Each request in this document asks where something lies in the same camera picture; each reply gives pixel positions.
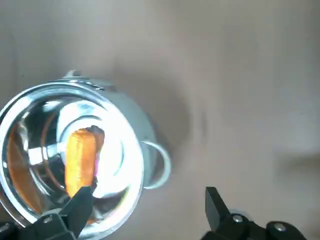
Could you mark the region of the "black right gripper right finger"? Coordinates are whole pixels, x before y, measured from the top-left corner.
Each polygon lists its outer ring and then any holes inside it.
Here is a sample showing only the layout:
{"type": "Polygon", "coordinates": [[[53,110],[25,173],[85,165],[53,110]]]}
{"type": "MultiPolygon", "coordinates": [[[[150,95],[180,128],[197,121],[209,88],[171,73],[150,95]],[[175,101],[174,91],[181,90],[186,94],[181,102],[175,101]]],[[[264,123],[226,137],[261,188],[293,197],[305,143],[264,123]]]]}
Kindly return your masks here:
{"type": "Polygon", "coordinates": [[[270,221],[261,227],[243,214],[232,213],[227,208],[218,190],[205,188],[205,213],[210,231],[202,240],[306,240],[292,224],[270,221]]]}

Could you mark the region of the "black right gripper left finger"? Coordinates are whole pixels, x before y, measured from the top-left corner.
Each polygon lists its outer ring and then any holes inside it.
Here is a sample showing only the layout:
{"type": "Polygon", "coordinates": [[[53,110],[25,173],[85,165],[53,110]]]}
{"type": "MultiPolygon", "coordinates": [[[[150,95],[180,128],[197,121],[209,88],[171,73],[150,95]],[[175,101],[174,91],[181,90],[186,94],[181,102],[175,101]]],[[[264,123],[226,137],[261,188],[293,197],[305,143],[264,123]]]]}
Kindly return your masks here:
{"type": "Polygon", "coordinates": [[[14,222],[0,223],[2,240],[76,240],[85,228],[93,211],[93,196],[90,186],[78,192],[58,210],[41,216],[26,227],[14,222]]]}

